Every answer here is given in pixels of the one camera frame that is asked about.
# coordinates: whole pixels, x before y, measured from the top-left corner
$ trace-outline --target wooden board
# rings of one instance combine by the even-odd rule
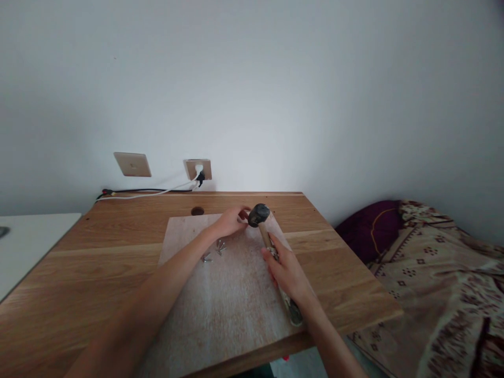
[[[220,214],[170,218],[158,266],[193,240]],[[288,246],[275,220],[266,228]],[[268,275],[258,228],[213,244],[212,262],[200,261],[149,349],[138,377],[178,378],[265,347],[302,329],[290,324]]]

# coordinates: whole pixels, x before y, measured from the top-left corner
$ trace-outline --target power outlet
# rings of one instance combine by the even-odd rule
[[[189,180],[194,180],[196,178],[196,165],[198,164],[201,164],[203,166],[203,173],[205,174],[205,180],[211,180],[212,166],[210,165],[209,159],[188,159],[184,160],[184,165]]]

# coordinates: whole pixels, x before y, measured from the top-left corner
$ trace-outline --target bed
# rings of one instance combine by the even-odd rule
[[[336,231],[404,309],[349,335],[392,377],[504,376],[504,248],[415,201],[382,201]]]

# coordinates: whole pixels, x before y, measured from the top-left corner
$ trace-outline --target hammer handle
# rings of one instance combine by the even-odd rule
[[[261,231],[261,236],[262,239],[264,240],[266,248],[272,248],[273,244],[271,244],[271,239],[269,238],[268,231],[266,230],[264,222],[259,223],[259,231]]]
[[[261,231],[261,236],[264,240],[266,248],[269,249],[275,260],[278,261],[278,252],[273,244],[271,244],[271,239],[269,238],[268,231],[266,230],[264,223],[259,223],[259,230]],[[278,290],[280,290],[280,295],[287,308],[287,312],[289,313],[291,324],[295,327],[299,327],[303,323],[303,316],[301,315],[298,305],[282,290],[280,286],[278,286]]]

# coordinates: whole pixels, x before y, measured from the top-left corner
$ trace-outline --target wood grain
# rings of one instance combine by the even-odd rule
[[[125,298],[156,269],[170,217],[267,204],[343,334],[402,313],[302,193],[171,193],[102,201],[0,304],[0,376],[61,377]],[[208,367],[223,377],[312,345],[304,332]]]

